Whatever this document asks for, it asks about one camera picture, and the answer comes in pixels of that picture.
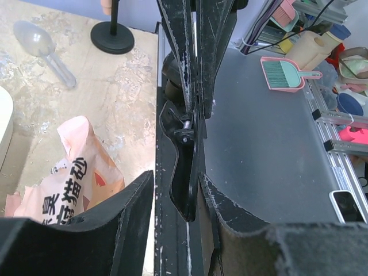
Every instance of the pink dustpan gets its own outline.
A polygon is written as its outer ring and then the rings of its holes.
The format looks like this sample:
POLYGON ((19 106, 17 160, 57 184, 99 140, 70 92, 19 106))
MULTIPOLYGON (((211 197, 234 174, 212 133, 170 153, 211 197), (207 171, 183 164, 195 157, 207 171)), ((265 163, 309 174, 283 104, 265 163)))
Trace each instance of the pink dustpan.
POLYGON ((280 6, 276 9, 272 17, 280 24, 282 27, 286 27, 295 18, 295 10, 292 6, 294 0, 283 0, 280 6))
MULTIPOLYGON (((266 78, 266 82, 267 82, 267 85, 268 85, 270 90, 278 90, 278 91, 295 93, 295 92, 299 91, 300 89, 302 89, 305 86, 305 79, 320 79, 322 77, 322 73, 318 72, 318 71, 302 71, 302 70, 300 70, 299 66, 294 61, 292 61, 291 59, 285 59, 285 58, 280 58, 280 57, 265 57, 265 56, 262 56, 261 59, 260 59, 260 63, 262 65, 262 70, 263 70, 263 73, 264 73, 264 77, 266 78), (265 65, 263 64, 264 62, 288 62, 291 65, 293 65, 299 73, 306 73, 306 74, 310 74, 310 75, 301 76, 300 77, 301 82, 300 82, 300 85, 298 87, 272 88, 270 83, 269 83, 269 75, 267 75, 267 72, 265 70, 265 65)), ((281 75, 284 74, 282 69, 275 72, 275 73, 276 74, 281 74, 281 75)))

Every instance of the metal screw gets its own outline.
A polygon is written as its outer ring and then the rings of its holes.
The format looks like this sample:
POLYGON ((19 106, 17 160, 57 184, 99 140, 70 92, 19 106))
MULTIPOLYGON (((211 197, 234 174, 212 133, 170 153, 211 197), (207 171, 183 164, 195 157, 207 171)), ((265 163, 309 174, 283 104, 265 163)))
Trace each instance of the metal screw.
POLYGON ((185 121, 183 129, 191 129, 191 121, 189 120, 185 121))

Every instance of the beige marble tile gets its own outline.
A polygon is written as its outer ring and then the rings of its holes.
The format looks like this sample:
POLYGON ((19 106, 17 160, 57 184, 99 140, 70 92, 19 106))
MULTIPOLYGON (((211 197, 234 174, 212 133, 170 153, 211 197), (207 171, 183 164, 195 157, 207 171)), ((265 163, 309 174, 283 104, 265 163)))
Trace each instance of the beige marble tile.
POLYGON ((5 196, 32 186, 64 156, 56 128, 85 115, 126 183, 155 165, 157 36, 132 30, 134 49, 110 55, 96 49, 89 18, 16 0, 0 0, 0 85, 14 100, 14 134, 0 172, 0 209, 5 196), (47 30, 56 53, 74 73, 68 90, 40 59, 27 54, 13 24, 27 20, 47 30))

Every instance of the white cylinder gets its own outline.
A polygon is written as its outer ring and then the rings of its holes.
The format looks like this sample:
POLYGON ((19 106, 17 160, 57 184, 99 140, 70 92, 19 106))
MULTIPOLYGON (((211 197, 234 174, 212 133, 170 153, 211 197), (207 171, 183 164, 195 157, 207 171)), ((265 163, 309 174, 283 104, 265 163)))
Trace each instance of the white cylinder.
POLYGON ((312 71, 331 53, 319 34, 306 31, 285 58, 293 60, 304 71, 312 71))

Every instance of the black bracket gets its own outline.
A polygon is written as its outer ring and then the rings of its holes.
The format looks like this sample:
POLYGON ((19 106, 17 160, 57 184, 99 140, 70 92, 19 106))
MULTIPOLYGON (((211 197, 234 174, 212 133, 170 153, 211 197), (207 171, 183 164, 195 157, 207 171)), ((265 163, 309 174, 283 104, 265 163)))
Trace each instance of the black bracket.
POLYGON ((153 192, 146 171, 65 225, 0 218, 0 275, 141 276, 153 192))
POLYGON ((160 114, 159 124, 173 143, 177 155, 171 177, 170 198, 186 221, 194 221, 198 194, 198 151, 203 140, 200 113, 194 109, 191 119, 181 117, 175 105, 167 101, 160 114))

